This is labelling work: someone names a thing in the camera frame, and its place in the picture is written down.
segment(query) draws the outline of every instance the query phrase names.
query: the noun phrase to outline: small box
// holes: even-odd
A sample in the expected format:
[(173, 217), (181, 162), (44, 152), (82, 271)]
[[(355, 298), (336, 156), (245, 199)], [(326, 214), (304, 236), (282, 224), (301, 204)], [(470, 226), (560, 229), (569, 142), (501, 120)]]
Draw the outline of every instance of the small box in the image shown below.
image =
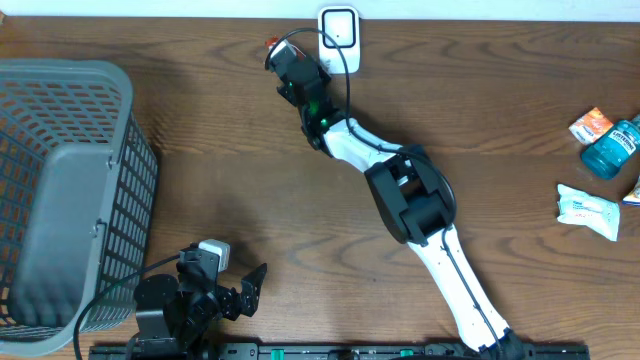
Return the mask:
[(569, 131), (582, 144), (591, 145), (606, 134), (612, 126), (613, 123), (596, 107), (571, 124)]

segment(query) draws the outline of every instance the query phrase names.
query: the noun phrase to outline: white packet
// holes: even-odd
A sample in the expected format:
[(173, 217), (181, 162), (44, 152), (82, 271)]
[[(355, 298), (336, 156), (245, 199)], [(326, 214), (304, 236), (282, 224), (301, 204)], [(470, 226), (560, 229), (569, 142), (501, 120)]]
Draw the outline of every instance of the white packet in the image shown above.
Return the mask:
[(584, 191), (558, 184), (560, 216), (563, 224), (586, 225), (610, 241), (618, 239), (620, 207), (618, 204)]
[(636, 186), (633, 187), (633, 190), (622, 199), (623, 204), (640, 206), (640, 178), (638, 178), (638, 182)]

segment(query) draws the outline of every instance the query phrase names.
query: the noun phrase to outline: plastic basket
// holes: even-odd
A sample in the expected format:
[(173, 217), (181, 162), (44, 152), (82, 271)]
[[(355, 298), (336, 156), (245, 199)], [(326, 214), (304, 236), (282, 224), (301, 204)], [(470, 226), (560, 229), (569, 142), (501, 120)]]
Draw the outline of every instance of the plastic basket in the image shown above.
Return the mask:
[[(157, 161), (126, 74), (100, 61), (0, 61), (0, 353), (67, 344), (84, 306), (143, 264)], [(82, 331), (120, 324), (138, 279)]]

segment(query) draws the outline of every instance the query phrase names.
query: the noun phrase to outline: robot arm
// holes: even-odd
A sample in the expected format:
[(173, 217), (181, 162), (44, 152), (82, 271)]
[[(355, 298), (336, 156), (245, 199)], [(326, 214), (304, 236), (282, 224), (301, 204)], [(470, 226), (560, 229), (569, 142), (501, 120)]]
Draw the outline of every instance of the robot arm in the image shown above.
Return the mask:
[(455, 213), (451, 189), (422, 147), (388, 143), (346, 118), (325, 91), (330, 76), (288, 41), (277, 45), (268, 65), (283, 81), (278, 93), (298, 108), (310, 145), (364, 173), (387, 229), (429, 269), (462, 341), (492, 358), (520, 358), (522, 344), (489, 302), (462, 253), (450, 223)]

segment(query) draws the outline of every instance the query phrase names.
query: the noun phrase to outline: wood grain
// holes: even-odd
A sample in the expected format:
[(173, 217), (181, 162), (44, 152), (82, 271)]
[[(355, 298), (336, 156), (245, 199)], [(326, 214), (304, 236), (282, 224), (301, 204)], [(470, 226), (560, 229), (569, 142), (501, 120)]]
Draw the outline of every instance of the wood grain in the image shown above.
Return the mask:
[[(311, 150), (262, 69), (267, 37), (313, 24), (8, 18), (0, 57), (103, 59), (127, 71), (161, 158), (147, 261), (217, 238), (233, 249), (225, 285), (269, 263), (258, 313), (217, 324), (220, 333), (280, 343), (455, 338), (437, 287), (389, 236), (364, 178)], [(640, 26), (361, 29), (356, 117), (390, 141), (424, 144), (450, 178), (465, 253), (509, 324), (535, 341), (584, 342), (593, 359), (640, 357), (640, 212), (622, 208), (617, 243), (555, 220), (558, 183), (620, 200), (637, 179), (637, 159), (613, 181), (596, 179), (567, 127), (593, 106), (615, 120), (640, 111)], [(336, 98), (343, 86), (337, 76)], [(130, 319), (83, 335), (85, 354), (135, 331)]]

